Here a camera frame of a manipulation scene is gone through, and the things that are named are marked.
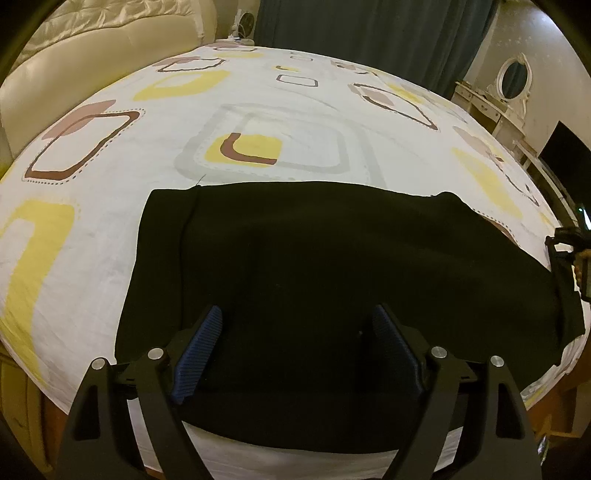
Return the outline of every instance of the blue gripper pad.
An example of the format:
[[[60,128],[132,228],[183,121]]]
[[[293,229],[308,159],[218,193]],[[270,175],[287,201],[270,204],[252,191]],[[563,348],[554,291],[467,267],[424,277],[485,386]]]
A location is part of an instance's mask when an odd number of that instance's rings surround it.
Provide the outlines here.
[[[222,310],[213,306],[174,368],[174,384],[170,398],[177,405],[193,395],[220,333]]]
[[[374,308],[372,323],[375,336],[381,343],[383,352],[392,367],[398,388],[401,392],[418,397],[425,391],[419,359],[381,305]]]

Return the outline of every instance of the black towel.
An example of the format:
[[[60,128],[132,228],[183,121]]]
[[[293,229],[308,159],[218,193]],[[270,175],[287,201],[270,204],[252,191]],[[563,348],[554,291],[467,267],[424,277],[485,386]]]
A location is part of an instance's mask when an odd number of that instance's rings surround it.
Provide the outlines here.
[[[223,332],[183,420],[256,445],[384,452],[402,445],[419,407],[392,382],[368,323],[376,304],[458,358],[500,355],[524,388],[584,333],[569,301],[565,310],[551,272],[451,193],[155,190],[115,355],[166,346],[217,304]]]

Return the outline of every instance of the metal screw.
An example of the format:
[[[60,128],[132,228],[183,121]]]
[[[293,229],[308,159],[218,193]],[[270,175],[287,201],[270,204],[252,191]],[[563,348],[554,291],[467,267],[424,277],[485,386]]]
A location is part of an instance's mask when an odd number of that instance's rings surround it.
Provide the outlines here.
[[[150,360],[159,360],[162,358],[162,356],[164,355],[164,350],[162,350],[159,347],[156,348],[152,348],[149,352],[148,352],[148,358]]]
[[[503,365],[505,365],[505,361],[498,355],[493,355],[491,357],[491,363],[495,366],[495,367],[502,367]]]
[[[445,350],[442,346],[434,346],[431,348],[431,354],[435,358],[445,358],[447,357],[447,350]]]
[[[93,370],[100,370],[105,366],[105,359],[104,358],[95,358],[92,363],[90,364]]]

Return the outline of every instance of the oval mirror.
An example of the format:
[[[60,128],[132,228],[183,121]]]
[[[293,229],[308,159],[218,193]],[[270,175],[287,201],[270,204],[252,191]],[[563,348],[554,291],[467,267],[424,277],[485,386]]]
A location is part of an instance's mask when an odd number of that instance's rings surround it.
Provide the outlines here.
[[[503,75],[503,96],[509,100],[518,96],[527,84],[527,75],[527,67],[517,60],[513,61]]]

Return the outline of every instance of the leather headboard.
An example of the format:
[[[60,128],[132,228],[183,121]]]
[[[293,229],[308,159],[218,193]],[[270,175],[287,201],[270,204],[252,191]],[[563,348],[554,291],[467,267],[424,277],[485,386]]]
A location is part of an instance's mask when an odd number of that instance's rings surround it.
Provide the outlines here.
[[[66,0],[0,86],[0,177],[39,133],[89,96],[163,58],[215,39],[213,0]]]

